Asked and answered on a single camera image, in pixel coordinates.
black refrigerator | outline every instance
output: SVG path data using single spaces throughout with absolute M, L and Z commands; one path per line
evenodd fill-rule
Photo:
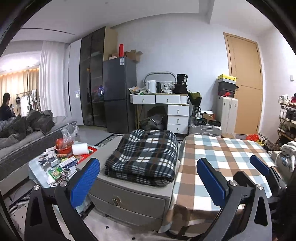
M 103 62 L 104 105 L 107 131 L 129 133 L 136 128 L 135 105 L 129 88 L 137 85 L 136 64 L 127 57 Z

wardrobe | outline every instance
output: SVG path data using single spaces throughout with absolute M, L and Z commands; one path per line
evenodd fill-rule
M 118 51 L 117 38 L 115 30 L 103 27 L 67 49 L 65 98 L 78 125 L 106 127 L 103 61 Z

red bowl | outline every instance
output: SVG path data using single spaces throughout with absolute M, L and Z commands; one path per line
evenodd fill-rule
M 59 154 L 69 154 L 70 152 L 72 152 L 72 145 L 67 148 L 64 148 L 64 149 L 57 149 L 56 148 L 56 150 Z

ceiling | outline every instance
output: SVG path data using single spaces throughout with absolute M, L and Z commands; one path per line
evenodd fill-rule
M 199 0 L 52 0 L 12 41 L 58 39 L 71 43 L 103 26 L 159 14 L 198 12 Z
M 210 20 L 241 32 L 258 36 L 273 24 L 246 0 L 216 0 Z
M 138 18 L 195 13 L 254 36 L 272 23 L 246 0 L 52 0 L 39 10 L 12 41 L 49 40 L 72 43 L 103 27 Z
M 0 58 L 0 74 L 27 69 L 40 64 L 41 51 L 11 53 Z

checkered tablecloth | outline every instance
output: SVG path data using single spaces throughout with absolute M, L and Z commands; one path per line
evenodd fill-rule
M 184 142 L 170 208 L 159 232 L 170 229 L 176 214 L 182 216 L 183 226 L 211 223 L 218 214 L 220 207 L 214 205 L 196 171 L 196 164 L 200 158 L 206 158 L 228 181 L 233 179 L 237 171 L 244 171 L 254 183 L 264 186 L 267 197 L 271 196 L 266 178 L 250 163 L 249 158 L 256 155 L 268 166 L 273 166 L 274 163 L 256 142 L 200 135 L 189 135 Z

